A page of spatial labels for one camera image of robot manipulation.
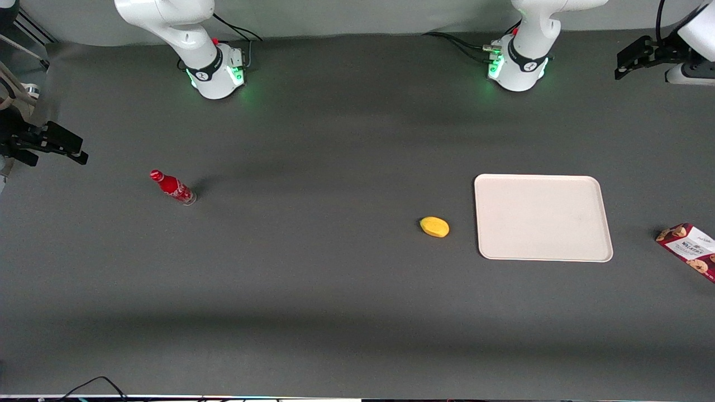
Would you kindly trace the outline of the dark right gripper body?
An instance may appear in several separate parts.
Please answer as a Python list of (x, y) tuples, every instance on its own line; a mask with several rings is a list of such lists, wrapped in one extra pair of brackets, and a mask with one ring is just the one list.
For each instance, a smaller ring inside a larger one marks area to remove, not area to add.
[(33, 125), (26, 122), (20, 115), (11, 109), (1, 111), (1, 153), (3, 157), (15, 159), (30, 167), (35, 167), (39, 157), (32, 153), (38, 151), (48, 153), (42, 145), (42, 133), (46, 130), (47, 122)]

